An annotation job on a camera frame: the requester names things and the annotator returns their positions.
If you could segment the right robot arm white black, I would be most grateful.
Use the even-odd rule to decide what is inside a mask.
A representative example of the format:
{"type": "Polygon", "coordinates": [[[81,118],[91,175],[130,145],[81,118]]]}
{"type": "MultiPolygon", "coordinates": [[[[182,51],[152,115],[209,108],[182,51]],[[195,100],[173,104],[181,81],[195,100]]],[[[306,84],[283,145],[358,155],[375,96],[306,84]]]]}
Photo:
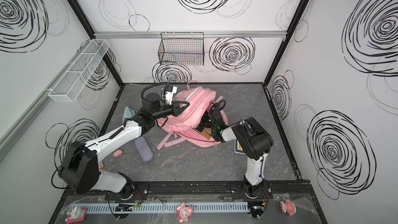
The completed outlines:
{"type": "Polygon", "coordinates": [[[243,184],[245,194],[253,199],[260,195],[265,183],[265,160],[274,144],[269,133],[253,117],[227,125],[220,110],[206,112],[201,123],[216,142],[239,143],[248,158],[243,184]]]}

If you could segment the teal folded cloth pouch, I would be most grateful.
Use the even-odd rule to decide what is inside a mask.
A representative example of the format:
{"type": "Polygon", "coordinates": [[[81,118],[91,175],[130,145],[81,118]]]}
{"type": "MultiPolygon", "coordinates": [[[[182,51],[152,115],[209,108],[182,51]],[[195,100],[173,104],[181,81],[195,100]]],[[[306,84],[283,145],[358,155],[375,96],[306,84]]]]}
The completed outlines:
{"type": "Polygon", "coordinates": [[[123,125],[126,125],[126,122],[134,116],[135,116],[135,110],[126,106],[122,117],[123,125]]]}

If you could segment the purple pencil pouch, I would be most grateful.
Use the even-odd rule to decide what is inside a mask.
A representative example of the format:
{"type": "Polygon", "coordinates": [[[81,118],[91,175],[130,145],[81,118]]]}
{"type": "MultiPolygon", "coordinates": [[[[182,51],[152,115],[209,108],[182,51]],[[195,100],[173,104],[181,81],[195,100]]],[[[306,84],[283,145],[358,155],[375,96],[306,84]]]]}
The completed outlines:
{"type": "Polygon", "coordinates": [[[149,162],[153,159],[153,157],[154,157],[153,151],[149,147],[147,141],[145,140],[145,138],[143,136],[137,138],[134,141],[134,145],[135,145],[141,159],[144,162],[149,162]]]}

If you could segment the brown cover book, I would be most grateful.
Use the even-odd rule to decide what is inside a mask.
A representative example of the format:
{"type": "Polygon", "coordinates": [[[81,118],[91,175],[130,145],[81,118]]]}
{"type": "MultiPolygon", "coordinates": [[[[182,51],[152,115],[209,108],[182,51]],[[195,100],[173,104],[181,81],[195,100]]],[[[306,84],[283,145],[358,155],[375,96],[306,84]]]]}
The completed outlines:
{"type": "Polygon", "coordinates": [[[201,136],[205,137],[207,140],[210,140],[212,138],[211,135],[211,129],[207,127],[196,127],[194,129],[197,133],[199,133],[201,136]]]}

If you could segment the pink student backpack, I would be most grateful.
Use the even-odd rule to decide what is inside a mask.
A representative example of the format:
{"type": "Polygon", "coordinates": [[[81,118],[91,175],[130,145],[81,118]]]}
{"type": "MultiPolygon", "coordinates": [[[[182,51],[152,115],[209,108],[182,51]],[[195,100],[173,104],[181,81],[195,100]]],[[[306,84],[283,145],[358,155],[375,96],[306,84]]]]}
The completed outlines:
{"type": "Polygon", "coordinates": [[[214,138],[207,139],[194,129],[200,124],[203,115],[209,112],[210,107],[219,103],[223,97],[216,97],[216,92],[208,88],[202,86],[191,88],[187,85],[187,89],[177,93],[173,99],[187,101],[190,106],[177,117],[169,116],[168,119],[158,120],[158,124],[168,134],[157,146],[157,149],[177,145],[183,141],[200,147],[218,145],[219,142],[214,138]]]}

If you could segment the blue book yellow label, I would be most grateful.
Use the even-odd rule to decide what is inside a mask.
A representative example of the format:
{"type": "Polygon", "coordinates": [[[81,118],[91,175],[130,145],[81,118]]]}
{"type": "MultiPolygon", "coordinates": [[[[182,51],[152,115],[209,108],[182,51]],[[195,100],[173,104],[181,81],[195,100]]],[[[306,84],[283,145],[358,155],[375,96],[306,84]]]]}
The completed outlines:
{"type": "Polygon", "coordinates": [[[234,142],[234,152],[238,153],[238,154],[245,154],[245,152],[238,140],[235,140],[235,142],[234,142]]]}

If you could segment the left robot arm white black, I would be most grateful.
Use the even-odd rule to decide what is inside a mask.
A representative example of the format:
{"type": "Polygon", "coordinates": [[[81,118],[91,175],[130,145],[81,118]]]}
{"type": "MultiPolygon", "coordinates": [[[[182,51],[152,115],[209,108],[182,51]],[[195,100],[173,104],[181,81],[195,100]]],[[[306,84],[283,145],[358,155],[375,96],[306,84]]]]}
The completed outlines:
{"type": "Polygon", "coordinates": [[[121,127],[85,143],[76,141],[67,149],[64,161],[57,168],[58,176],[77,194],[91,190],[113,192],[122,200],[134,194],[133,181],[123,173],[101,170],[98,164],[122,145],[147,133],[158,119],[177,117],[188,107],[186,101],[166,101],[157,93],[142,97],[142,107],[121,127]]]}

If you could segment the pink white toy left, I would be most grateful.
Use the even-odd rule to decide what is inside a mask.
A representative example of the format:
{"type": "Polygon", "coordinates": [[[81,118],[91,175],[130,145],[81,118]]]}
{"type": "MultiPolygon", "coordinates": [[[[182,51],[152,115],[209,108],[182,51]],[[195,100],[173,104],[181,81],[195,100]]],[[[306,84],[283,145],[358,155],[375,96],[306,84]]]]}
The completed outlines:
{"type": "Polygon", "coordinates": [[[78,222],[82,222],[85,219],[87,212],[86,207],[73,207],[70,211],[67,212],[67,217],[65,219],[66,224],[74,224],[78,222]]]}

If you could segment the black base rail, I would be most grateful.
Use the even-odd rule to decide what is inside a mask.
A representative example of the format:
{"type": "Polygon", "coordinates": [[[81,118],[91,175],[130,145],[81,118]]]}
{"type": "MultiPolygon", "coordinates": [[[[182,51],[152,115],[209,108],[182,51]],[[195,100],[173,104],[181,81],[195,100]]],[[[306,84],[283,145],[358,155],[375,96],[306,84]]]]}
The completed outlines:
{"type": "Polygon", "coordinates": [[[222,197],[238,199],[263,199],[272,198],[278,194],[309,194],[314,196],[313,187],[308,180],[267,180],[262,183],[257,196],[250,195],[243,181],[164,181],[147,182],[136,181],[134,189],[127,196],[119,196],[107,191],[91,190],[88,193],[77,194],[72,189],[64,191],[61,200],[68,197],[110,197],[111,201],[147,200],[154,196],[190,196],[190,195],[218,195],[222,197]]]}

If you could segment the small pink eraser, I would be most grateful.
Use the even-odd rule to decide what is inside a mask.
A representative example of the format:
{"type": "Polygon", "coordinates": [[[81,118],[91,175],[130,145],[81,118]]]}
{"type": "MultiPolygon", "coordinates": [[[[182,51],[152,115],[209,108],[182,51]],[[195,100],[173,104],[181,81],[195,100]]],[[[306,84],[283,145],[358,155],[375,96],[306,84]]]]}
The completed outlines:
{"type": "Polygon", "coordinates": [[[123,151],[117,149],[117,150],[113,153],[113,156],[117,158],[117,157],[121,156],[122,154],[123,154],[123,151]]]}

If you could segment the pink plush toy centre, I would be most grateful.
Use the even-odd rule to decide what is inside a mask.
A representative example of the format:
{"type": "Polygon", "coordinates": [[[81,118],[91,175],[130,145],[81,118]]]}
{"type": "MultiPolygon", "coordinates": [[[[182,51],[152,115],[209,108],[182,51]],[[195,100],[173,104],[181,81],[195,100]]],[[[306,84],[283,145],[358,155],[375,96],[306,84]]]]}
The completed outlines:
{"type": "Polygon", "coordinates": [[[182,224],[189,221],[189,217],[193,215],[193,209],[191,206],[187,206],[185,202],[182,202],[177,207],[176,213],[178,222],[182,224]]]}

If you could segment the pink toy right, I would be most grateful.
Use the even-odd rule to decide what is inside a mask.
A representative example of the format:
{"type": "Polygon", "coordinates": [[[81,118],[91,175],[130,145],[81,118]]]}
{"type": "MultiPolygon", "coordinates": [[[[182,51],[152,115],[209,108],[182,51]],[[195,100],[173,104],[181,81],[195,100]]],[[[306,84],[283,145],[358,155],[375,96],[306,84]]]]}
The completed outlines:
{"type": "Polygon", "coordinates": [[[285,214],[289,214],[289,216],[293,216],[296,213],[296,206],[289,199],[280,201],[279,205],[280,205],[280,210],[285,214]]]}

